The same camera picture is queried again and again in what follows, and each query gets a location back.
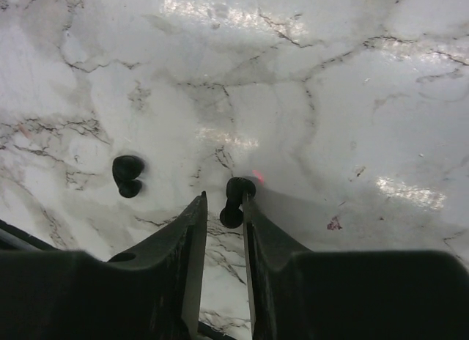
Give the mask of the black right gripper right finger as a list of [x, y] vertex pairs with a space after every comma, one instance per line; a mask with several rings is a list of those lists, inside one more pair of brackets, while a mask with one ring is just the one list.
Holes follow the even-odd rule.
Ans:
[[466, 339], [468, 272], [439, 251], [315, 252], [243, 198], [255, 339]]

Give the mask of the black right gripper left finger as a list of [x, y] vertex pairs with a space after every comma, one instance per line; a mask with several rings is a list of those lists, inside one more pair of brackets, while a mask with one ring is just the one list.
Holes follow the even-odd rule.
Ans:
[[195, 339], [207, 197], [107, 262], [1, 224], [3, 339]]

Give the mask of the black ear hook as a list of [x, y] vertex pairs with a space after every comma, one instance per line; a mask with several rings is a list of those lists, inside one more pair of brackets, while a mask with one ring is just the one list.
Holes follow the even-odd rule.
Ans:
[[138, 177], [144, 169], [144, 161], [135, 155], [122, 155], [113, 160], [112, 175], [120, 196], [131, 199], [140, 193], [143, 183]]
[[219, 218], [222, 225], [228, 229], [236, 229], [243, 223], [243, 211], [240, 206], [244, 193], [252, 197], [256, 195], [256, 186], [251, 180], [233, 177], [226, 184], [226, 204]]

